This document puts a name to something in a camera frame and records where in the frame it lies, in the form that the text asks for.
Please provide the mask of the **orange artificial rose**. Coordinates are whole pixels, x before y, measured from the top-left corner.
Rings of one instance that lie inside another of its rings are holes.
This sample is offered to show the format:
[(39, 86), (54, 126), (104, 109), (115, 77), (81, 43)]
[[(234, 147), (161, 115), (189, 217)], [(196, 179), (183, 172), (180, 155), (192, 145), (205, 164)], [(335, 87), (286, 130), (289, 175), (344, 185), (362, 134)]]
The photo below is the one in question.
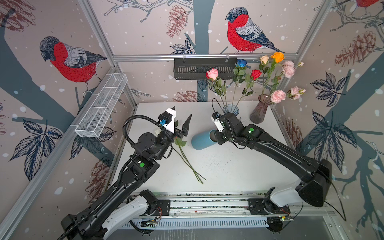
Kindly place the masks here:
[(275, 76), (272, 78), (272, 73), (275, 71), (278, 63), (282, 62), (285, 59), (285, 56), (281, 52), (275, 52), (271, 56), (271, 59), (272, 59), (271, 66), (268, 70), (268, 77), (272, 83), (270, 93), (274, 92), (277, 89), (279, 80), (281, 79), (281, 74), (275, 73)]

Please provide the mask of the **pink artificial rose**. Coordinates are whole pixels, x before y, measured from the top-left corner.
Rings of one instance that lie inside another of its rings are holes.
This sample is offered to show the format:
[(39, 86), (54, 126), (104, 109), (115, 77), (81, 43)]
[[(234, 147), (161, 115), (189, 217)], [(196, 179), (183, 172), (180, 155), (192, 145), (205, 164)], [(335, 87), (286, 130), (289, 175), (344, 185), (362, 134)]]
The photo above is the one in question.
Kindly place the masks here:
[(206, 72), (206, 77), (208, 81), (208, 87), (209, 89), (217, 94), (221, 100), (224, 106), (226, 106), (227, 103), (227, 88), (226, 88), (226, 81), (222, 80), (219, 77), (219, 71), (218, 69), (211, 69)]

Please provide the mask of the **blue artificial rose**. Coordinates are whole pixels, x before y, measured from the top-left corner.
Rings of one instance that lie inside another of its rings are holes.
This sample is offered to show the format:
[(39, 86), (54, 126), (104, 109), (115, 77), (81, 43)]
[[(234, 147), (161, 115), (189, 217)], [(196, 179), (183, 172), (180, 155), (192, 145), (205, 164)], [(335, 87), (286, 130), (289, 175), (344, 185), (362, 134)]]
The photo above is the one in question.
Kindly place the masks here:
[(234, 95), (233, 95), (232, 104), (234, 104), (238, 84), (242, 83), (245, 80), (246, 69), (247, 69), (247, 61), (244, 59), (238, 59), (234, 68), (234, 77), (233, 77)]

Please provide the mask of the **blue purple glass vase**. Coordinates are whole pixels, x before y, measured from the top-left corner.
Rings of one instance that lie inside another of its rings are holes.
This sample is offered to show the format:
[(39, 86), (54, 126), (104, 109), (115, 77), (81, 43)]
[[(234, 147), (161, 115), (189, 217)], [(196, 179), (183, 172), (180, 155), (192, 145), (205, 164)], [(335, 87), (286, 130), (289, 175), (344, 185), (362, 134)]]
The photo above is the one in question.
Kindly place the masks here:
[(240, 113), (240, 110), (236, 105), (228, 104), (223, 107), (223, 112), (225, 114), (232, 113), (237, 116)]

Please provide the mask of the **pink peony spray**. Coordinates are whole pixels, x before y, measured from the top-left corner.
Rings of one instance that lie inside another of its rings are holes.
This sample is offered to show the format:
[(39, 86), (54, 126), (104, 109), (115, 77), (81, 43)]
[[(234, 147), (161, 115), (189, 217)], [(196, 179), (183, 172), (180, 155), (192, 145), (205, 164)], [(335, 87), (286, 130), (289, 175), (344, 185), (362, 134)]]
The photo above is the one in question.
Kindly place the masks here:
[(284, 101), (286, 98), (291, 100), (299, 100), (305, 92), (306, 89), (301, 89), (299, 87), (293, 87), (287, 92), (284, 92), (282, 90), (276, 90), (271, 94), (270, 99), (272, 103), (275, 104)]
[(277, 71), (277, 89), (284, 90), (295, 75), (297, 69), (304, 66), (304, 62), (294, 63), (293, 61), (283, 61), (279, 66), (281, 69)]

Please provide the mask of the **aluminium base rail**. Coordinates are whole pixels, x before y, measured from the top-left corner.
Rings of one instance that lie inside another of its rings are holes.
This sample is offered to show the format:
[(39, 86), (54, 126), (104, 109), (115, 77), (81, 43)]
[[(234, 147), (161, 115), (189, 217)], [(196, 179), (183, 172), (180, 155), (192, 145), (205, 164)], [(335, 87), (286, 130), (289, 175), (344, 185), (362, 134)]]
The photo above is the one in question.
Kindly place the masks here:
[(144, 197), (133, 195), (124, 200), (103, 223), (108, 233), (134, 226), (141, 230), (181, 230), (209, 228), (277, 229), (298, 217), (334, 217), (329, 205), (322, 208), (304, 203), (265, 210), (260, 193), (160, 195), (150, 213)]

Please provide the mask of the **red artificial rose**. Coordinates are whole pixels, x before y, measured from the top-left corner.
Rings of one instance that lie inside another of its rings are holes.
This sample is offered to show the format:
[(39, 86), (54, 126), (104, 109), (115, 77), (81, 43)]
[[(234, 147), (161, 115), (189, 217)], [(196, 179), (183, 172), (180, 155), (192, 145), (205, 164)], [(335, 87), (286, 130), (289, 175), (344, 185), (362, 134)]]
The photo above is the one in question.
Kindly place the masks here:
[(200, 175), (195, 169), (194, 167), (192, 166), (192, 164), (190, 163), (190, 161), (188, 160), (186, 154), (184, 153), (183, 151), (183, 147), (186, 146), (187, 142), (186, 141), (183, 141), (181, 138), (179, 137), (175, 137), (174, 138), (175, 140), (175, 145), (178, 147), (178, 150), (176, 147), (173, 147), (173, 150), (176, 151), (176, 153), (181, 157), (182, 161), (187, 165), (187, 167), (189, 169), (192, 170), (193, 174), (195, 175), (197, 181), (200, 183), (200, 184), (204, 184), (203, 180), (206, 180), (206, 178), (204, 178), (202, 175)]
[(253, 86), (255, 85), (255, 83), (257, 82), (257, 80), (259, 79), (259, 77), (262, 75), (262, 72), (260, 70), (252, 70), (250, 74), (244, 74), (244, 75), (240, 75), (240, 72), (243, 71), (245, 72), (245, 70), (240, 70), (237, 74), (237, 78), (238, 78), (238, 81), (237, 83), (238, 84), (244, 84), (244, 88), (242, 90), (242, 95), (241, 97), (239, 98), (236, 106), (238, 106), (238, 104), (240, 103), (240, 101), (246, 97), (246, 96), (250, 96), (254, 93), (253, 91)]

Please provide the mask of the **teal ceramic vase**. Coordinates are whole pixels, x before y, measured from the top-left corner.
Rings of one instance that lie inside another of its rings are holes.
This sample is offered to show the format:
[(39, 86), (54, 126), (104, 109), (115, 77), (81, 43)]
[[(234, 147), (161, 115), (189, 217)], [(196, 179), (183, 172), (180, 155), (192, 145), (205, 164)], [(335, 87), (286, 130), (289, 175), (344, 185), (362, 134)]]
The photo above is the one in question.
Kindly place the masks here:
[(206, 131), (192, 137), (191, 144), (195, 150), (203, 150), (217, 143), (216, 130)]

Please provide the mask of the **white artificial rose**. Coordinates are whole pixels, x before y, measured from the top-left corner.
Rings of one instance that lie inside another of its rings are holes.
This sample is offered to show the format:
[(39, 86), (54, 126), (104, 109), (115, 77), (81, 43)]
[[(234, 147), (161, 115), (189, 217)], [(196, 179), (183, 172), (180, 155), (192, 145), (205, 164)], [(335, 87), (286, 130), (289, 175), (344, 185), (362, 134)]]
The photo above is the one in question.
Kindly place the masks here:
[(161, 132), (162, 132), (161, 129), (156, 129), (156, 130), (155, 130), (155, 136), (157, 137)]

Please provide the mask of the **cream peach artificial rose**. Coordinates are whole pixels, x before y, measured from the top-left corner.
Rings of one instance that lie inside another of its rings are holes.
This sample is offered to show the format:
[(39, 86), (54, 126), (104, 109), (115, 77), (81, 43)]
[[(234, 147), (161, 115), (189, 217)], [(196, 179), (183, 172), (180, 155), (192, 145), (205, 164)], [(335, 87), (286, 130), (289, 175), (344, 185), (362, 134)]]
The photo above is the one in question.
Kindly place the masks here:
[(260, 58), (260, 65), (259, 65), (259, 70), (263, 73), (263, 88), (262, 88), (262, 95), (265, 92), (266, 89), (266, 83), (267, 80), (269, 79), (269, 56), (264, 55)]

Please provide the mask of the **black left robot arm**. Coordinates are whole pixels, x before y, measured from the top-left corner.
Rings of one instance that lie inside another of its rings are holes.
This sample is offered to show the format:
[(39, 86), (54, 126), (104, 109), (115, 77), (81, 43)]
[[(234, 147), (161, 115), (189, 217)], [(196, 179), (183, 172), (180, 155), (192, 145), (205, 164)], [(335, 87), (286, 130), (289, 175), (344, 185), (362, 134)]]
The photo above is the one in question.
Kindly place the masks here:
[[(134, 149), (134, 153), (121, 168), (115, 183), (92, 205), (77, 215), (67, 215), (61, 225), (64, 233), (60, 240), (105, 240), (128, 221), (145, 214), (153, 214), (157, 208), (157, 198), (149, 191), (141, 191), (130, 203), (121, 206), (123, 201), (147, 180), (157, 169), (175, 138), (186, 137), (189, 133), (191, 117), (188, 117), (181, 129), (174, 126), (175, 112), (166, 110), (159, 115), (158, 121), (147, 116), (134, 115), (123, 124), (123, 135)], [(146, 120), (160, 129), (155, 136), (143, 133), (137, 142), (130, 139), (127, 131), (129, 123), (135, 119)]]

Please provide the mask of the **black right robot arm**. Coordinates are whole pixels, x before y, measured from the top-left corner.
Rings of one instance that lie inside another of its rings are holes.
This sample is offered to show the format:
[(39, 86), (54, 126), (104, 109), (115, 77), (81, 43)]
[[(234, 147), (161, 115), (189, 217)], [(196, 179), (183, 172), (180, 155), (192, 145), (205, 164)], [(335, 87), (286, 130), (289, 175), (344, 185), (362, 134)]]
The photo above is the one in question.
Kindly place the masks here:
[(215, 123), (215, 139), (219, 145), (231, 142), (238, 149), (249, 148), (260, 152), (288, 170), (299, 179), (286, 188), (271, 188), (269, 200), (276, 206), (305, 202), (314, 207), (322, 207), (332, 184), (332, 164), (302, 155), (274, 139), (262, 128), (250, 124), (244, 126), (233, 114), (224, 115), (214, 112), (211, 116)]

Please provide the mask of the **pink grey glass vase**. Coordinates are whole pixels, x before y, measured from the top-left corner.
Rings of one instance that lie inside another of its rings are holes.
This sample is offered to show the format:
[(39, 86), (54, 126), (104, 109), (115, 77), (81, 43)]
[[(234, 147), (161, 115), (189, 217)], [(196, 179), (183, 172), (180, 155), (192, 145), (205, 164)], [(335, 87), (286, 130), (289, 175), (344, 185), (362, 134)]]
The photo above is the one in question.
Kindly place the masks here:
[(258, 97), (258, 104), (250, 115), (250, 120), (254, 124), (260, 124), (264, 121), (268, 107), (273, 103), (269, 95), (262, 94)]

